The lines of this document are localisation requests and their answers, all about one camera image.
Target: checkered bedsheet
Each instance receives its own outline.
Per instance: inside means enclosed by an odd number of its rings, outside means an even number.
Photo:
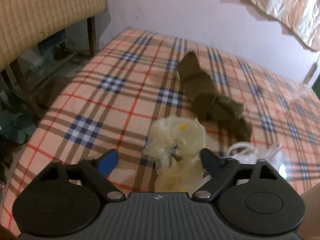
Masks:
[[[109,180],[127,195],[153,191],[153,162],[142,154],[150,124],[161,117],[193,118],[176,65],[193,50],[217,90],[244,104],[252,143],[279,140],[290,157],[288,180],[298,193],[320,182],[319,100],[302,84],[285,80],[239,57],[181,38],[126,30],[95,56],[61,93],[27,145],[4,201],[1,224],[18,234],[12,217],[17,195],[52,160],[77,163],[110,148],[119,165]],[[204,122],[206,146],[223,155],[235,139]]]

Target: brown cloth strip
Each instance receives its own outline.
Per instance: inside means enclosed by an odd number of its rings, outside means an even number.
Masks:
[[[202,71],[194,52],[189,52],[177,65],[180,81],[191,99],[191,109],[200,120],[217,122],[238,141],[249,141],[252,127],[241,116],[243,104],[218,94],[211,76]]]

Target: yellow sticker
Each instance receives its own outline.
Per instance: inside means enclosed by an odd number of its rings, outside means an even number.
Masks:
[[[187,128],[187,125],[188,125],[188,123],[183,123],[183,124],[179,125],[179,130],[180,131],[185,130]]]

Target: gray ribbed plate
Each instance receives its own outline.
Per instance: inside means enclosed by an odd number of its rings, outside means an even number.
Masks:
[[[23,240],[41,240],[23,234]],[[121,203],[107,204],[87,228],[60,240],[254,240],[228,228],[210,204],[185,193],[131,193]],[[301,240],[290,233],[269,239]]]

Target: white wall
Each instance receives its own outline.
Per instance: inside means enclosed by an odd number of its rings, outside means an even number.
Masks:
[[[245,0],[108,0],[108,12],[97,16],[96,25],[100,47],[124,28],[138,27],[214,46],[295,81],[304,79],[319,54]],[[84,31],[83,22],[67,30],[74,46],[87,44],[86,35],[79,35]]]

